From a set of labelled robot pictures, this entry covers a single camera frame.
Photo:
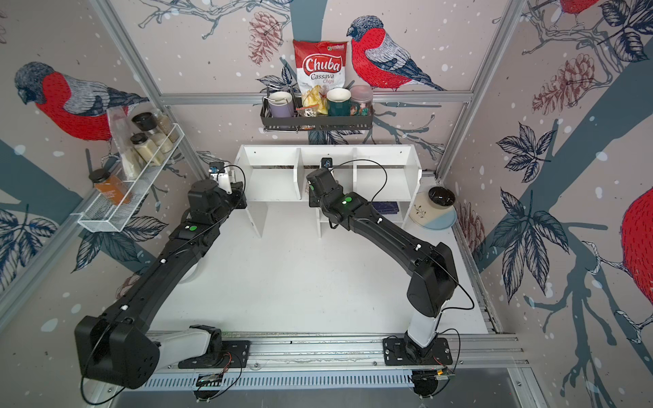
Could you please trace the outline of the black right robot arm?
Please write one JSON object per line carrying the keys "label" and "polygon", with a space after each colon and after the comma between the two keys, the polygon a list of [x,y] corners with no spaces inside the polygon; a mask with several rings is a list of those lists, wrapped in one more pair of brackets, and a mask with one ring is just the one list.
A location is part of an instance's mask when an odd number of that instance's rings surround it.
{"label": "black right robot arm", "polygon": [[434,246],[390,222],[362,195],[345,192],[332,171],[319,168],[307,177],[309,205],[319,207],[332,227],[369,240],[410,276],[406,297],[414,314],[405,333],[406,349],[423,357],[438,335],[440,315],[460,287],[452,249]]}

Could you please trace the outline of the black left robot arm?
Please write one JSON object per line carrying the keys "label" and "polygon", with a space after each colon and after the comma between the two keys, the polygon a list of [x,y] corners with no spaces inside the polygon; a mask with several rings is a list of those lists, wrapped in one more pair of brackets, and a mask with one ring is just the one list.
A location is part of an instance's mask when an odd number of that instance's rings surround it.
{"label": "black left robot arm", "polygon": [[149,270],[98,317],[86,316],[74,331],[83,377],[137,389],[163,366],[163,343],[148,338],[156,313],[181,278],[219,237],[236,209],[245,209],[246,185],[225,191],[213,180],[192,185],[189,209]]}

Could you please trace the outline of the white roll under arm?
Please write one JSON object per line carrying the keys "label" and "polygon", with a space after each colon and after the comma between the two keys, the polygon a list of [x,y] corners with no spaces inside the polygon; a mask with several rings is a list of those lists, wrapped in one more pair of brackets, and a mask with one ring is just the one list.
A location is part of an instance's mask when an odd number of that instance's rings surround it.
{"label": "white roll under arm", "polygon": [[180,279],[179,284],[188,284],[197,279],[197,277],[199,277],[200,273],[202,272],[202,264],[203,260],[199,259],[194,265],[192,265],[192,267],[187,270],[187,272],[185,272],[183,277]]}

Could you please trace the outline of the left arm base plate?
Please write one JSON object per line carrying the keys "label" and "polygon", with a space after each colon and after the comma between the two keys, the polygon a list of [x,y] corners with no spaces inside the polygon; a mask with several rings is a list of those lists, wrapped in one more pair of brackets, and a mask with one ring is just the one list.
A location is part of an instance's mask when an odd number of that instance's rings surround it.
{"label": "left arm base plate", "polygon": [[247,340],[223,341],[221,349],[216,351],[213,346],[204,354],[182,360],[179,369],[224,369],[239,370],[248,363],[251,342]]}

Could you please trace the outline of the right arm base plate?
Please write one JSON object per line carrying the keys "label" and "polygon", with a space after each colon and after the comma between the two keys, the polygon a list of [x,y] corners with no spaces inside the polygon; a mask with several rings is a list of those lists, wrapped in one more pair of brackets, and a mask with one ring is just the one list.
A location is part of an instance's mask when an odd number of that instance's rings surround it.
{"label": "right arm base plate", "polygon": [[449,343],[445,338],[435,338],[421,348],[410,338],[389,336],[382,341],[384,364],[388,367],[452,365],[453,358]]}

